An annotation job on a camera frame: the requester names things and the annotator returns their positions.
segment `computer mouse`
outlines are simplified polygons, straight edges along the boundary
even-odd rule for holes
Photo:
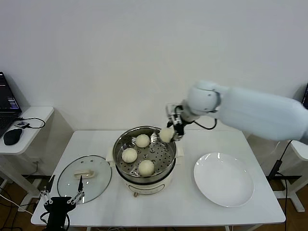
[[[19,139],[20,135],[23,132],[21,128],[13,129],[10,131],[7,131],[3,136],[3,141],[5,145],[13,145],[16,144]]]

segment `black cable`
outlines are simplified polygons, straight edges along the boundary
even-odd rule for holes
[[[4,229],[11,229],[11,230],[12,229],[19,229],[20,231],[23,231],[23,228],[21,228],[21,227],[3,227],[3,228],[0,229],[0,231],[4,230]]]
[[[284,152],[283,152],[283,154],[281,155],[281,157],[280,157],[279,160],[282,160],[282,158],[283,158],[283,156],[284,156],[284,154],[285,154],[285,151],[287,151],[287,148],[289,147],[289,145],[290,145],[291,142],[292,142],[292,140],[288,142],[288,144],[287,144],[286,148],[284,149]]]
[[[44,120],[42,120],[42,119],[40,119],[40,118],[37,118],[37,117],[32,117],[32,118],[22,118],[22,117],[19,117],[19,118],[16,118],[15,121],[22,121],[22,120],[29,120],[29,119],[38,119],[38,120],[40,120],[40,121],[43,122],[43,126],[41,126],[41,127],[31,127],[31,126],[28,125],[26,128],[35,128],[35,129],[38,129],[38,128],[43,128],[43,127],[45,127],[45,125],[46,125],[46,123],[45,123]]]
[[[24,204],[24,205],[20,205],[19,207],[26,206],[26,205],[34,205],[34,204],[36,204],[36,203]],[[10,205],[2,204],[2,203],[0,203],[0,205],[3,205],[3,206],[5,206],[5,207],[18,208],[18,206],[15,206],[15,205],[14,205],[14,206],[10,206]]]
[[[282,165],[282,158],[283,158],[285,152],[287,151],[287,149],[288,149],[288,147],[289,147],[291,142],[292,142],[292,140],[288,142],[288,144],[285,147],[284,152],[281,155],[280,159],[276,160],[273,168],[271,169],[269,175],[267,176],[268,182],[270,182],[275,177],[275,175],[279,172],[280,166]]]
[[[4,191],[8,195],[9,199],[12,201],[12,198],[11,198],[10,194],[4,188],[2,188],[2,187],[0,187],[0,189],[2,189],[2,191]],[[5,222],[4,222],[3,226],[1,227],[0,231],[6,228],[5,224],[7,223],[8,219],[10,217],[10,214],[11,214],[11,211],[12,211],[12,205],[13,205],[13,203],[11,202],[9,214],[6,217]]]
[[[47,224],[47,221],[46,221],[45,219],[43,219],[43,216],[45,216],[46,214],[49,214],[49,212],[45,212],[45,213],[43,213],[42,215],[40,215],[40,217],[39,217],[39,219],[40,219],[41,221],[43,221],[45,224]]]
[[[66,218],[67,218],[67,227],[66,227],[66,231],[68,231],[68,228],[69,228],[69,226],[70,226],[71,221],[69,220],[68,214],[66,214]]]
[[[211,128],[206,128],[206,127],[202,126],[201,124],[197,123],[196,121],[194,121],[194,123],[195,123],[196,125],[198,125],[198,126],[204,128],[204,129],[206,129],[206,130],[213,130],[213,129],[216,127],[216,125],[217,125],[217,119],[215,119],[215,124],[214,124],[214,126],[211,127]]]
[[[18,209],[17,209],[17,211],[16,211],[16,213],[15,213],[15,216],[14,216],[14,219],[13,219],[13,222],[12,222],[12,225],[11,225],[11,231],[14,229],[14,222],[15,222],[15,219],[16,219],[16,217],[17,217],[17,213],[18,213]]]
[[[284,231],[287,231],[287,199],[288,199],[288,184],[285,176],[281,174],[280,172],[277,172],[277,174],[284,177],[284,183],[285,183],[285,202],[284,202],[284,215],[285,215],[285,222],[284,222]]]

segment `glass lid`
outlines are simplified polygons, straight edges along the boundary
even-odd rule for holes
[[[59,195],[76,196],[80,176],[85,195],[77,204],[89,202],[104,192],[111,179],[111,167],[104,158],[97,155],[83,156],[73,161],[59,177]]]

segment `robotic arm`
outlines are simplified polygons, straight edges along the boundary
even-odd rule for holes
[[[241,88],[228,88],[199,81],[181,104],[166,106],[173,125],[173,140],[179,141],[184,127],[201,115],[265,139],[300,140],[308,138],[308,110],[293,99]]]

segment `cord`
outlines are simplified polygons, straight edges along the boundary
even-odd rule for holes
[[[28,178],[29,176],[32,176],[34,173],[36,173],[38,171],[38,167],[39,167],[39,162],[36,161],[35,164],[37,165],[37,168],[35,169],[35,172],[30,173],[28,176],[26,176],[25,178]]]
[[[206,128],[206,127],[202,126],[201,124],[197,123],[196,121],[194,121],[194,123],[195,123],[196,125],[198,125],[198,126],[204,128],[204,129],[206,129],[206,130],[213,130],[213,129],[216,127],[216,125],[217,125],[217,119],[215,119],[215,124],[214,124],[214,126],[211,127],[211,128]]]
[[[287,151],[287,148],[289,147],[289,145],[290,145],[290,143],[291,143],[292,141],[293,141],[293,140],[290,140],[290,141],[288,142],[288,144],[287,144],[286,148],[284,149],[284,152],[283,152],[283,154],[281,155],[281,157],[280,157],[279,160],[282,160],[282,158],[283,158],[283,156],[284,156],[284,154],[285,154],[285,151]]]
[[[34,204],[36,204],[36,203],[24,204],[24,205],[20,205],[20,207],[22,207],[22,206],[26,206],[26,205],[34,205]],[[17,207],[18,207],[18,206],[10,206],[10,205],[5,205],[5,204],[2,204],[2,203],[0,203],[0,205],[3,205],[3,206],[5,206],[5,207],[12,207],[12,208],[17,208]]]
[[[285,202],[284,202],[284,215],[285,215],[285,222],[284,222],[284,231],[287,231],[287,199],[288,199],[288,184],[286,177],[281,174],[280,172],[277,172],[277,174],[284,177],[284,183],[285,183]]]
[[[43,213],[42,215],[40,215],[40,217],[39,217],[39,219],[40,219],[41,221],[43,221],[45,224],[47,224],[47,221],[43,218],[43,216],[45,216],[46,214],[49,214],[49,212],[45,212],[45,213]]]
[[[14,219],[13,219],[13,222],[12,222],[12,226],[11,226],[11,231],[14,229],[14,222],[15,222],[15,219],[16,219],[16,217],[17,217],[17,213],[18,213],[18,209],[17,209],[17,211],[16,211],[16,213],[15,213],[15,216],[14,216]]]
[[[19,208],[20,208],[20,209],[22,209],[23,211],[25,211],[25,212],[27,212],[27,213],[29,213],[29,214],[33,215],[32,213],[30,213],[29,211],[27,211],[27,210],[25,210],[24,208],[20,207],[18,204],[16,204],[15,202],[13,202],[13,201],[9,200],[9,199],[8,199],[8,198],[6,198],[5,196],[3,196],[3,195],[1,195],[1,194],[0,194],[0,196],[1,196],[1,197],[3,197],[5,200],[7,200],[7,201],[9,201],[9,202],[13,203],[14,205],[16,205],[17,207],[19,207]]]
[[[10,194],[9,194],[6,190],[4,190],[3,188],[1,188],[1,189],[9,196],[10,199],[12,199],[11,196],[10,196]],[[9,214],[8,214],[7,218],[5,219],[5,222],[4,222],[3,226],[2,226],[2,228],[0,229],[0,231],[6,228],[6,227],[5,227],[5,224],[6,224],[6,222],[8,221],[8,219],[9,219],[9,217],[10,217],[11,211],[12,211],[12,203],[11,203],[11,206],[10,206]]]
[[[283,154],[281,155],[280,159],[279,159],[279,160],[276,160],[276,162],[275,162],[273,168],[271,169],[269,175],[267,176],[268,182],[270,182],[270,181],[275,177],[275,175],[277,174],[277,172],[279,172],[279,168],[280,168],[280,166],[282,165],[282,158],[283,158],[285,152],[287,151],[287,149],[288,149],[288,147],[289,147],[289,145],[290,145],[291,142],[292,142],[292,140],[290,140],[290,141],[288,142],[288,144],[287,144],[287,146],[285,147],[284,152],[283,152]]]
[[[67,218],[67,227],[66,227],[66,231],[68,231],[68,228],[69,228],[69,226],[70,226],[70,224],[71,224],[71,221],[70,221],[70,219],[69,219],[68,214],[66,214],[66,218]]]
[[[45,125],[46,125],[46,123],[45,123],[45,121],[44,120],[42,120],[42,119],[40,119],[40,118],[36,118],[36,117],[32,117],[32,118],[22,118],[22,117],[19,117],[19,118],[16,118],[15,119],[15,121],[22,121],[22,120],[29,120],[29,119],[38,119],[38,120],[40,120],[40,121],[42,121],[43,122],[43,125],[42,126],[40,126],[40,127],[31,127],[31,126],[27,126],[26,128],[34,128],[34,129],[39,129],[39,128],[43,128],[43,127],[45,127]]]

